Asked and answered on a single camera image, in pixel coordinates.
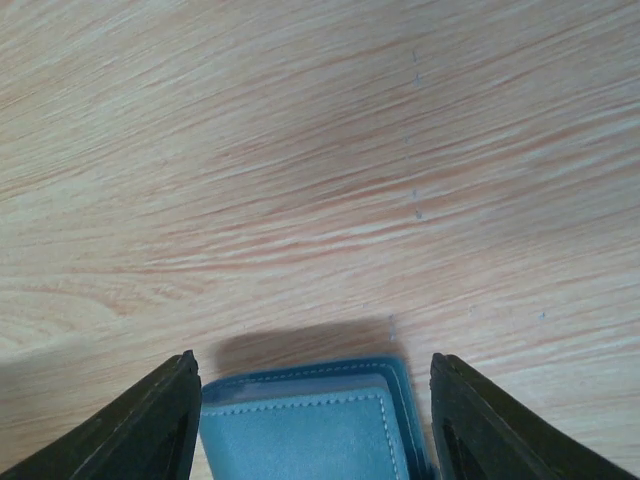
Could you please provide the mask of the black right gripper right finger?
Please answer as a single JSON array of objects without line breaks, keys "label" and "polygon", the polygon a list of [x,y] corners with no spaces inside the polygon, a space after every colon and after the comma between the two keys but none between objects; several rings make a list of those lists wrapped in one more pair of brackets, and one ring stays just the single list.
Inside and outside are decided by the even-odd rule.
[{"label": "black right gripper right finger", "polygon": [[455,355],[433,355],[430,389],[443,479],[636,477],[550,425]]}]

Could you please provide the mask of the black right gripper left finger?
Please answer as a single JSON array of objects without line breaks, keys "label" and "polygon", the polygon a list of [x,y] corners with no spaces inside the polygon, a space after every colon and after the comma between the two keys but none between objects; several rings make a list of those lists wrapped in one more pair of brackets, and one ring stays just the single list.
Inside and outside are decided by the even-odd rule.
[{"label": "black right gripper left finger", "polygon": [[3,479],[187,479],[201,407],[191,350],[174,355]]}]

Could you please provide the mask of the blue leather card holder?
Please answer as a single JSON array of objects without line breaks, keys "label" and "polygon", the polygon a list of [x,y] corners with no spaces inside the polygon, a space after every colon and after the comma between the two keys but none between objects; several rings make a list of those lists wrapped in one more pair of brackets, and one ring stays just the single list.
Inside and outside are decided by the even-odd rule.
[{"label": "blue leather card holder", "polygon": [[395,355],[205,385],[199,425],[217,479],[435,479],[406,363]]}]

